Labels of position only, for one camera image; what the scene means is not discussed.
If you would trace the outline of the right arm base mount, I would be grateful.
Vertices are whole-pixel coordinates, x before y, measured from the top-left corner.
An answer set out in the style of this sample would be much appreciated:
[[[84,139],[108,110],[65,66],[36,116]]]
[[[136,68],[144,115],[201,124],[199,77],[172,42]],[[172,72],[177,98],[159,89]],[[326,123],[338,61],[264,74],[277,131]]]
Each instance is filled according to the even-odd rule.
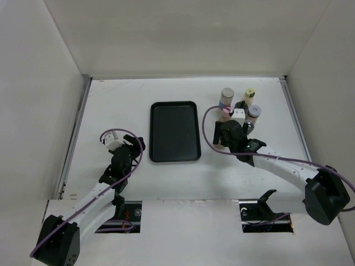
[[[260,198],[239,200],[242,231],[244,233],[293,233],[289,213],[275,213],[267,200],[277,190],[268,190]]]

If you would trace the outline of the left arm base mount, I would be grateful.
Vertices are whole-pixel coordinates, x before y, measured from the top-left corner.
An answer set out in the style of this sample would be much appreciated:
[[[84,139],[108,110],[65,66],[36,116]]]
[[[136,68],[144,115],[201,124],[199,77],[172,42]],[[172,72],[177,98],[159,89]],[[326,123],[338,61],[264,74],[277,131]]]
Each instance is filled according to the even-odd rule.
[[[123,196],[113,200],[116,207],[112,218],[104,222],[97,233],[140,233],[143,210],[142,201],[126,201]]]

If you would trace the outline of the pink cap spice bottle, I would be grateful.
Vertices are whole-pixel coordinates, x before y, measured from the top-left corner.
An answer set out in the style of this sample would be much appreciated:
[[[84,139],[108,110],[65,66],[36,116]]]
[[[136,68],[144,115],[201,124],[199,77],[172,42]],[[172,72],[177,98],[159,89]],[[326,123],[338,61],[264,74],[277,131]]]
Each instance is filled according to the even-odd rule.
[[[223,108],[220,112],[220,117],[218,119],[219,122],[227,122],[231,119],[233,111],[228,108]]]

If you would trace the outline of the silver lid blue label jar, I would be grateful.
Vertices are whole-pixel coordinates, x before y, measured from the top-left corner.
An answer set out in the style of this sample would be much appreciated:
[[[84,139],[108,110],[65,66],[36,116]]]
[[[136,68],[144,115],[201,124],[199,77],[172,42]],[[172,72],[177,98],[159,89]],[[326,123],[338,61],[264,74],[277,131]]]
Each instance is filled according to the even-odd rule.
[[[222,110],[223,108],[230,107],[233,98],[234,98],[234,90],[231,88],[223,88],[219,100],[219,108]]]

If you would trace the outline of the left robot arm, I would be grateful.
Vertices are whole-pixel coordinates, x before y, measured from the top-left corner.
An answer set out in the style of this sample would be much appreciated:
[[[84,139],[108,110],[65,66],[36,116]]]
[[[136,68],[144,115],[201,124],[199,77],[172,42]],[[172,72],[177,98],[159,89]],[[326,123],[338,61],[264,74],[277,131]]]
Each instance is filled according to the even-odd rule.
[[[111,153],[111,162],[94,188],[65,214],[49,215],[42,224],[30,257],[45,265],[74,265],[82,244],[95,233],[130,232],[135,224],[124,215],[122,191],[141,163],[144,139],[126,131],[105,131],[100,142]]]

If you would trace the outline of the black knob spice bottle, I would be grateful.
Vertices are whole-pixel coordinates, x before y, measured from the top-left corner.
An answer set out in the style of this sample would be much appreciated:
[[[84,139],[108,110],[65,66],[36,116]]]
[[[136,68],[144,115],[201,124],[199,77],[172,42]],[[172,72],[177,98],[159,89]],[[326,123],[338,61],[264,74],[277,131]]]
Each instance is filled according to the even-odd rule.
[[[218,150],[218,151],[223,151],[225,152],[226,149],[228,148],[228,144],[221,139],[218,139],[217,141],[214,141],[214,147]]]

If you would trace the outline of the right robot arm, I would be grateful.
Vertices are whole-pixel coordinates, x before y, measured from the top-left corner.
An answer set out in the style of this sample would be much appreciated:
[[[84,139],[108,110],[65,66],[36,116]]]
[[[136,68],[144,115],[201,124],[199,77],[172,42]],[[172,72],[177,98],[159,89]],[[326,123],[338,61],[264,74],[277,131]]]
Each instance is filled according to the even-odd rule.
[[[285,212],[309,215],[322,225],[329,225],[350,202],[337,171],[329,166],[285,158],[266,143],[250,139],[247,129],[235,120],[216,122],[213,142],[221,143],[239,161],[265,170],[295,186],[300,195],[292,197],[268,190],[257,199],[257,213],[263,219]]]

